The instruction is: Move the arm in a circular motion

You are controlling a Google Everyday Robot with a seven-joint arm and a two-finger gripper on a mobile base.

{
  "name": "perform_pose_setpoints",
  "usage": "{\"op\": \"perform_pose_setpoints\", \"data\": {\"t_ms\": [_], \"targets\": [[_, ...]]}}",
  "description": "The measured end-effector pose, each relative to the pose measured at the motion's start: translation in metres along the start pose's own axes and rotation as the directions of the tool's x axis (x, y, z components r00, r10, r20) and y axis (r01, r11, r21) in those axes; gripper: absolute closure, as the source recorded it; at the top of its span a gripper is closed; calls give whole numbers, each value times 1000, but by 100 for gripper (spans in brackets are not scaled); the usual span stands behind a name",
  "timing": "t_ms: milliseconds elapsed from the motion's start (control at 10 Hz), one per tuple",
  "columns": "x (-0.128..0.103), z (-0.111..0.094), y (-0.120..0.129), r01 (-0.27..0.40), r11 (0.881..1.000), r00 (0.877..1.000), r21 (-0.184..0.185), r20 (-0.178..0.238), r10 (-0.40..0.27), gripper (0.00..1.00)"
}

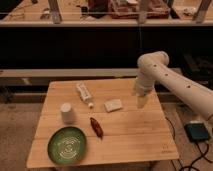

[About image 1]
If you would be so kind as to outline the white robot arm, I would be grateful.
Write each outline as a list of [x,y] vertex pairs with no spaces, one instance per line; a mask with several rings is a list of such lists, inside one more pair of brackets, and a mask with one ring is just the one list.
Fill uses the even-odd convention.
[[168,68],[169,56],[164,51],[146,53],[137,60],[135,91],[148,95],[156,81],[176,95],[213,127],[213,90],[210,90]]

